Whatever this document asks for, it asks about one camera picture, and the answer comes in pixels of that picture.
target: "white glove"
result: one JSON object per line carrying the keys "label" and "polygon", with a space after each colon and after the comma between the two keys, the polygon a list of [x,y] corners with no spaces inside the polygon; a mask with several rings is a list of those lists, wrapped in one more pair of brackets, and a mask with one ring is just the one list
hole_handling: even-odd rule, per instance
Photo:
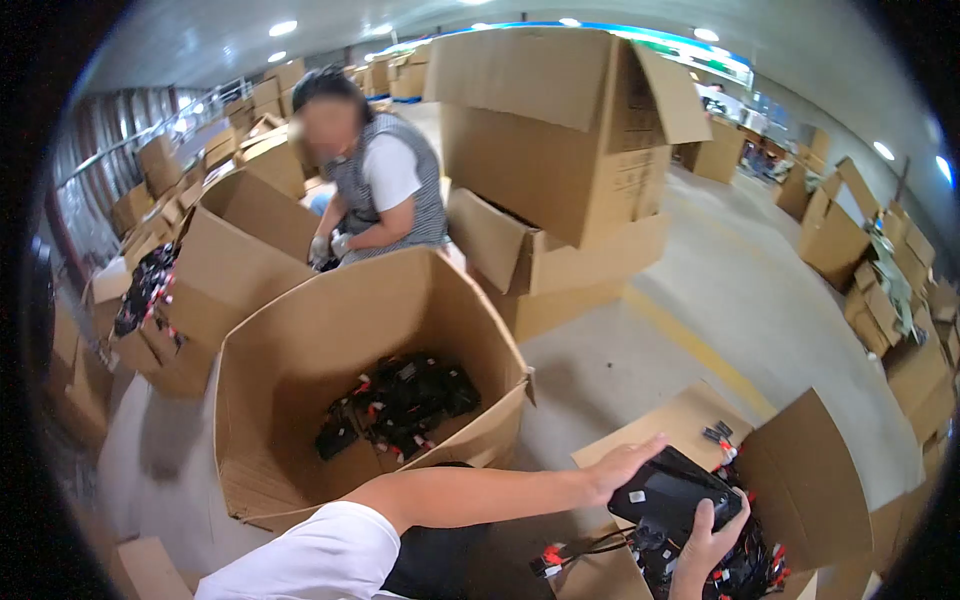
{"label": "white glove", "polygon": [[344,254],[349,252],[347,248],[347,242],[353,237],[351,233],[341,233],[333,238],[333,242],[330,244],[330,249],[333,250],[333,254],[340,258],[341,260],[344,257]]}
{"label": "white glove", "polygon": [[326,235],[315,235],[310,242],[310,254],[307,261],[311,266],[322,267],[330,259],[330,238]]}

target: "gray striped apron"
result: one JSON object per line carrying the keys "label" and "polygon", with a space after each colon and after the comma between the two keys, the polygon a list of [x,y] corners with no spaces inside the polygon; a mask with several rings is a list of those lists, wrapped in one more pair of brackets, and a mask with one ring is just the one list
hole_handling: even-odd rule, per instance
{"label": "gray striped apron", "polygon": [[325,166],[327,173],[336,181],[337,193],[347,208],[347,213],[337,228],[341,232],[356,235],[380,222],[370,185],[363,178],[363,159],[371,140],[382,133],[393,135],[405,143],[417,158],[420,189],[414,192],[414,224],[410,233],[390,246],[347,252],[341,259],[341,265],[411,246],[439,248],[446,238],[446,214],[440,193],[437,155],[417,128],[386,112],[377,113],[373,121],[364,128],[349,158],[339,162],[331,161]]}

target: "dark hair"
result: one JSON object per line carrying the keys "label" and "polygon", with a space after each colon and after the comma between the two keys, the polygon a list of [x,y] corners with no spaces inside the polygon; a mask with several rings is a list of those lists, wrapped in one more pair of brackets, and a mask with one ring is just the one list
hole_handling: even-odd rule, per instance
{"label": "dark hair", "polygon": [[339,64],[329,64],[323,69],[314,69],[303,76],[294,85],[293,109],[294,112],[311,100],[330,96],[343,100],[352,100],[360,109],[361,126],[373,120],[373,109],[367,102],[363,91],[344,75],[344,68]]}

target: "white t-shirt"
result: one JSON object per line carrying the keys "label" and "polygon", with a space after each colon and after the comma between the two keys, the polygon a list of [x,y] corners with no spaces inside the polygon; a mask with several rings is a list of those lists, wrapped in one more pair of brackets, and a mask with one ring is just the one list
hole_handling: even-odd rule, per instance
{"label": "white t-shirt", "polygon": [[378,135],[367,146],[363,179],[371,188],[377,212],[390,210],[422,186],[414,151],[389,133]]}
{"label": "white t-shirt", "polygon": [[399,551],[400,537],[383,515],[362,504],[331,502],[204,577],[195,600],[401,598],[380,590]]}

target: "concrete floor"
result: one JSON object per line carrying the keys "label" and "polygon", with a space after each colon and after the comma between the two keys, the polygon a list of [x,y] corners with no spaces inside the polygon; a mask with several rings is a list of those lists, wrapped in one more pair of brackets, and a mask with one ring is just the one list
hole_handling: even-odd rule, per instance
{"label": "concrete floor", "polygon": [[[436,107],[400,111],[439,146]],[[673,166],[663,210],[673,215],[664,257],[622,300],[520,346],[537,369],[538,407],[524,414],[515,468],[572,468],[573,451],[705,379],[754,424],[815,387],[871,509],[919,484],[909,424],[844,322],[841,299],[797,257],[799,225],[765,184],[737,174],[723,185]],[[178,568],[201,573],[272,537],[227,516],[211,392],[201,405],[179,404],[140,376],[119,376],[97,466],[98,512],[117,537],[159,536]],[[549,597],[529,559],[602,519],[596,510],[498,525],[477,550],[478,597]]]}

